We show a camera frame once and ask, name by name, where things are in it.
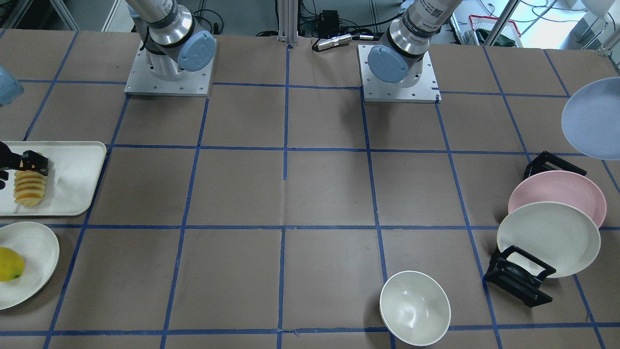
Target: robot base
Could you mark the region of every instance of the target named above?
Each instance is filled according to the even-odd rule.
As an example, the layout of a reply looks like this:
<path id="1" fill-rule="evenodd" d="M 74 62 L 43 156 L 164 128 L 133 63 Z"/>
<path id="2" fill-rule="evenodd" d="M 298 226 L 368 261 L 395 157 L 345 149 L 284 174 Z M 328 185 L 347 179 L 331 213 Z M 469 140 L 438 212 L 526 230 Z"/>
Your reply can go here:
<path id="1" fill-rule="evenodd" d="M 372 48 L 372 45 L 357 46 L 365 101 L 434 103 L 441 100 L 435 70 L 433 70 L 428 52 L 424 55 L 424 71 L 418 82 L 413 86 L 403 88 L 397 84 L 386 83 L 377 79 L 370 71 L 367 58 Z"/>
<path id="2" fill-rule="evenodd" d="M 151 71 L 146 50 L 138 50 L 127 78 L 125 93 L 139 96 L 207 97 L 211 87 L 213 61 L 215 57 L 198 71 L 182 71 L 180 79 L 164 80 Z"/>

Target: lemon on plate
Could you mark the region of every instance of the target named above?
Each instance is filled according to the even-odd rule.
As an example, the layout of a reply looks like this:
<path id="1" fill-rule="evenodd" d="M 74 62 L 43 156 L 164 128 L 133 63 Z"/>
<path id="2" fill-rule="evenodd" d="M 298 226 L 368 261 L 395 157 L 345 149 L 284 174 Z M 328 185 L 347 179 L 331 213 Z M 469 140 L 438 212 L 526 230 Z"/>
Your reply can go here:
<path id="1" fill-rule="evenodd" d="M 0 281 L 15 280 L 24 272 L 24 259 L 8 247 L 0 247 Z"/>

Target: qr code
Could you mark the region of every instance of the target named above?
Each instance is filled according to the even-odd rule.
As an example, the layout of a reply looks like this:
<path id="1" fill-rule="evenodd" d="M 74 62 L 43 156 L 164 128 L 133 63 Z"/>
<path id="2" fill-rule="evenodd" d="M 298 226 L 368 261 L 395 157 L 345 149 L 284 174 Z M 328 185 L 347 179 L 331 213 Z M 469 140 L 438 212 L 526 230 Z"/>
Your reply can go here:
<path id="1" fill-rule="evenodd" d="M 435 18 L 439 18 L 442 13 L 443 13 L 443 11 L 440 10 L 440 9 L 433 9 L 433 12 L 430 15 L 435 17 Z"/>

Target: white basket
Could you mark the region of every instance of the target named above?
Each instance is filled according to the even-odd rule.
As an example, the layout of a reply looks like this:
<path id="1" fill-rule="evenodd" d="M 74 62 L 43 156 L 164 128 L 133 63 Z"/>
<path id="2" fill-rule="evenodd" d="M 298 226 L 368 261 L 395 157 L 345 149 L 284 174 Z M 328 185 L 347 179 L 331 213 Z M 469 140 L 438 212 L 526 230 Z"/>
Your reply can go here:
<path id="1" fill-rule="evenodd" d="M 469 15 L 469 25 L 471 29 L 463 35 L 463 39 L 465 40 L 464 44 L 480 46 L 481 44 L 480 41 L 478 41 L 476 29 L 492 30 L 496 23 L 497 17 L 477 16 L 475 14 Z M 523 43 L 520 39 L 521 32 L 519 32 L 519 28 L 516 27 L 515 21 L 509 20 L 508 23 L 506 23 L 506 26 L 502 30 L 502 35 L 510 40 L 514 40 L 517 47 L 523 47 Z"/>

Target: white tray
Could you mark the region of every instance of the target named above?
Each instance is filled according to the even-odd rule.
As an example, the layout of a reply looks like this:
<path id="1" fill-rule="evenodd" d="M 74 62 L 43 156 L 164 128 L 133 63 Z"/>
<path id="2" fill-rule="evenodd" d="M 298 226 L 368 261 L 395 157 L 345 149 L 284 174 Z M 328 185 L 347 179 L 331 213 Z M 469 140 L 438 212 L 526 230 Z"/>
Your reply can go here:
<path id="1" fill-rule="evenodd" d="M 50 159 L 50 175 L 43 201 L 33 207 L 14 202 L 15 171 L 9 171 L 0 190 L 0 216 L 79 215 L 95 193 L 106 148 L 101 142 L 4 142 L 13 153 L 34 150 Z"/>
<path id="2" fill-rule="evenodd" d="M 58 265 L 58 238 L 48 227 L 35 222 L 19 222 L 0 228 L 0 246 L 24 258 L 19 279 L 0 283 L 0 310 L 16 306 L 34 296 L 50 280 Z"/>

